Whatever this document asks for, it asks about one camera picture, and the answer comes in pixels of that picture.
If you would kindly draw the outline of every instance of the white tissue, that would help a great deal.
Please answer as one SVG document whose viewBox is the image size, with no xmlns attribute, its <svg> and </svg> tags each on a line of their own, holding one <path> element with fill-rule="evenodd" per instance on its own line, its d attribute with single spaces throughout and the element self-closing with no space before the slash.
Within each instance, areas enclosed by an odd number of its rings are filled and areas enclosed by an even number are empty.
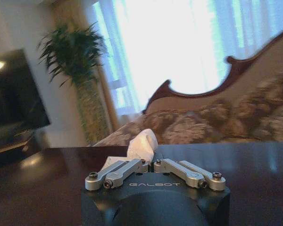
<svg viewBox="0 0 283 226">
<path fill-rule="evenodd" d="M 118 160 L 130 161 L 132 159 L 145 159 L 148 164 L 150 164 L 157 147 L 158 142 L 153 131 L 150 129 L 144 129 L 130 141 L 127 150 L 127 157 L 108 156 L 102 169 L 112 165 Z"/>
</svg>

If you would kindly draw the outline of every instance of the table surface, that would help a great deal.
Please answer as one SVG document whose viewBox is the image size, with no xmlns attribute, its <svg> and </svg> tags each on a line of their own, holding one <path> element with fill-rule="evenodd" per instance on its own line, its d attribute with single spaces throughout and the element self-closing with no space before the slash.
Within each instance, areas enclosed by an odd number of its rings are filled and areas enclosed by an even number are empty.
<svg viewBox="0 0 283 226">
<path fill-rule="evenodd" d="M 80 225 L 85 177 L 126 150 L 51 148 L 0 168 L 0 225 Z M 160 145 L 157 152 L 222 172 L 231 225 L 283 225 L 283 143 Z"/>
</svg>

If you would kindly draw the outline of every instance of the tv stand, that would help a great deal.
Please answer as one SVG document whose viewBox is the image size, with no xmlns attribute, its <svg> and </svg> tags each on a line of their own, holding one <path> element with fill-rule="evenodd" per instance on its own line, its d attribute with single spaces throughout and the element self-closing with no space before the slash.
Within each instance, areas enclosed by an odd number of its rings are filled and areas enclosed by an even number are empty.
<svg viewBox="0 0 283 226">
<path fill-rule="evenodd" d="M 33 131 L 6 138 L 0 141 L 0 167 L 12 162 L 21 161 L 41 151 Z"/>
</svg>

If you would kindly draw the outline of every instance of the television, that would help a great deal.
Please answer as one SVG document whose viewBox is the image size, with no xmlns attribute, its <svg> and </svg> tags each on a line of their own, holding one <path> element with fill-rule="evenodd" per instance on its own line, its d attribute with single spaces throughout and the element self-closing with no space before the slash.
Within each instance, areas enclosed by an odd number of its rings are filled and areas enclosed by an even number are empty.
<svg viewBox="0 0 283 226">
<path fill-rule="evenodd" d="M 24 51 L 0 54 L 0 143 L 49 124 Z"/>
</svg>

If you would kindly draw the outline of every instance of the black screw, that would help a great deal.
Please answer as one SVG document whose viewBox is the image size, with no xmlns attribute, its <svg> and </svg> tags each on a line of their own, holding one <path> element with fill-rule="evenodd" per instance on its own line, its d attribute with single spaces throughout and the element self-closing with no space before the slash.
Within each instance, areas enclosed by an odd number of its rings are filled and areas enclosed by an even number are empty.
<svg viewBox="0 0 283 226">
<path fill-rule="evenodd" d="M 89 177 L 92 178 L 92 179 L 95 179 L 95 178 L 98 177 L 98 173 L 97 172 L 90 172 Z"/>
<path fill-rule="evenodd" d="M 208 186 L 208 183 L 205 180 L 199 180 L 198 181 L 198 187 L 199 188 L 206 188 Z"/>
<path fill-rule="evenodd" d="M 113 183 L 110 180 L 105 180 L 103 186 L 105 189 L 110 189 L 113 186 Z"/>
<path fill-rule="evenodd" d="M 221 177 L 222 177 L 222 174 L 220 172 L 213 172 L 213 179 L 216 179 L 216 180 L 220 180 Z"/>
</svg>

